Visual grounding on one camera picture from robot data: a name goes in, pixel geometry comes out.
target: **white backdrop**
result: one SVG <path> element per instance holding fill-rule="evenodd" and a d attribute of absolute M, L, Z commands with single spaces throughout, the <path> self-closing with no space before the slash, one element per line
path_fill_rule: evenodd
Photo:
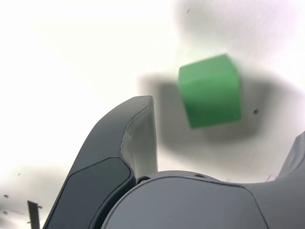
<path fill-rule="evenodd" d="M 27 200 L 43 224 L 94 124 L 141 94 L 155 96 L 160 170 L 276 176 L 305 130 L 303 2 L 1 1 L 0 228 L 30 228 Z M 223 52 L 244 81 L 246 128 L 191 131 L 178 69 Z"/>

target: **gray robot arm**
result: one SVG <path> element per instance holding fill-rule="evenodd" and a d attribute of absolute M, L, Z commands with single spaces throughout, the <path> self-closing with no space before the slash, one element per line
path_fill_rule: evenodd
<path fill-rule="evenodd" d="M 135 97 L 92 129 L 44 228 L 305 228 L 304 139 L 296 138 L 279 178 L 267 183 L 156 172 L 153 99 Z"/>

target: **green cube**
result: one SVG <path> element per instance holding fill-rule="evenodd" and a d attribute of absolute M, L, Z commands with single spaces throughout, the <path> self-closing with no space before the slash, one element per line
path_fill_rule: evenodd
<path fill-rule="evenodd" d="M 192 128 L 242 118 L 238 72 L 227 55 L 182 66 L 179 90 Z"/>

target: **green block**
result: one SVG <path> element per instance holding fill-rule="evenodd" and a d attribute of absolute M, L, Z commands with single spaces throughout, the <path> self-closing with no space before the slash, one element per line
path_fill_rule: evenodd
<path fill-rule="evenodd" d="M 192 128 L 242 117 L 238 72 L 227 55 L 182 66 L 179 90 Z"/>

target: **dark gray panel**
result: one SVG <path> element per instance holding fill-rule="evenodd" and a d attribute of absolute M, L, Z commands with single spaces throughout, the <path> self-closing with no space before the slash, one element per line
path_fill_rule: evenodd
<path fill-rule="evenodd" d="M 107 205 L 112 207 L 124 192 L 116 199 L 111 199 L 111 195 L 115 197 L 119 191 L 117 188 L 130 180 L 131 175 L 130 169 L 123 161 L 115 157 L 73 174 L 67 180 L 51 220 L 45 228 L 101 227 L 110 210 Z"/>
<path fill-rule="evenodd" d="M 266 229 L 249 191 L 186 177 L 163 177 L 134 188 L 103 229 Z"/>

